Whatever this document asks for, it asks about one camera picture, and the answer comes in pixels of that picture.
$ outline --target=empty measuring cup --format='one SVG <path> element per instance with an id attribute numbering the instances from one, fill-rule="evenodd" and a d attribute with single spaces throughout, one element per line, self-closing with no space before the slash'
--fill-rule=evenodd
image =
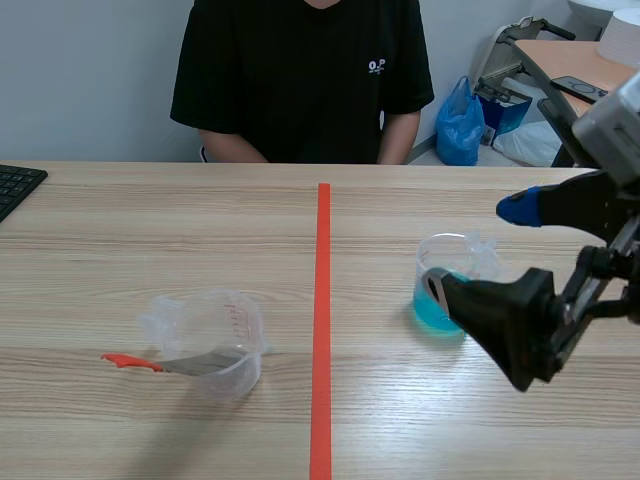
<path id="1" fill-rule="evenodd" d="M 441 333 L 460 333 L 460 328 L 422 285 L 422 277 L 434 267 L 446 268 L 461 280 L 493 280 L 500 269 L 495 240 L 483 243 L 477 234 L 443 233 L 424 240 L 418 247 L 413 291 L 416 318 Z"/>
<path id="2" fill-rule="evenodd" d="M 214 290 L 185 302 L 157 297 L 152 312 L 140 316 L 138 323 L 147 340 L 157 344 L 168 360 L 211 352 L 236 360 L 223 370 L 187 377 L 209 398 L 237 399 L 260 378 L 266 346 L 262 315 L 242 293 Z"/>

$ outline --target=keyboard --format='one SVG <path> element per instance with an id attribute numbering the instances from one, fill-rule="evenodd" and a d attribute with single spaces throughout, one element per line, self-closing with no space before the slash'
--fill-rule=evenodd
<path id="1" fill-rule="evenodd" d="M 44 170 L 0 165 L 0 222 L 47 178 Z"/>

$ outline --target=measuring cup with blue liquid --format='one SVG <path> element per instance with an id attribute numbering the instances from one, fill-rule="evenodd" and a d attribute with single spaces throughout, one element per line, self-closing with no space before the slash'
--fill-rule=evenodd
<path id="1" fill-rule="evenodd" d="M 438 305 L 422 285 L 427 270 L 446 268 L 462 281 L 494 280 L 500 271 L 495 239 L 486 243 L 478 234 L 442 233 L 420 243 L 416 258 L 413 306 L 419 323 L 441 335 L 459 335 L 462 330 Z"/>

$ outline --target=person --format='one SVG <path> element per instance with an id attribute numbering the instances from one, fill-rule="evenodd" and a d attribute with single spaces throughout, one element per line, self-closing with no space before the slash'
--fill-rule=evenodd
<path id="1" fill-rule="evenodd" d="M 418 0 L 195 0 L 171 118 L 221 162 L 403 164 L 433 99 Z"/>

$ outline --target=desk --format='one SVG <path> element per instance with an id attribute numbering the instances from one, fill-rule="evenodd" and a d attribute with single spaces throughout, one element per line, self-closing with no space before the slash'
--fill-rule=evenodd
<path id="1" fill-rule="evenodd" d="M 308 478 L 319 182 L 333 189 L 335 479 L 637 478 L 637 328 L 596 322 L 554 383 L 522 395 L 472 340 L 411 320 L 415 249 L 439 232 L 495 235 L 505 279 L 535 264 L 564 285 L 593 238 L 493 212 L 577 172 L 27 165 L 50 177 L 0 224 L 0 478 Z M 273 353 L 244 402 L 212 407 L 180 377 L 100 360 L 154 358 L 135 325 L 151 298 L 214 287 L 265 315 Z"/>
<path id="2" fill-rule="evenodd" d="M 514 46 L 514 53 L 549 97 L 539 107 L 564 144 L 554 166 L 572 166 L 574 159 L 582 164 L 592 163 L 571 131 L 573 123 L 591 106 L 555 89 L 551 80 L 571 76 L 613 92 L 635 73 L 626 65 L 601 57 L 597 47 L 598 42 L 547 40 L 519 40 Z"/>

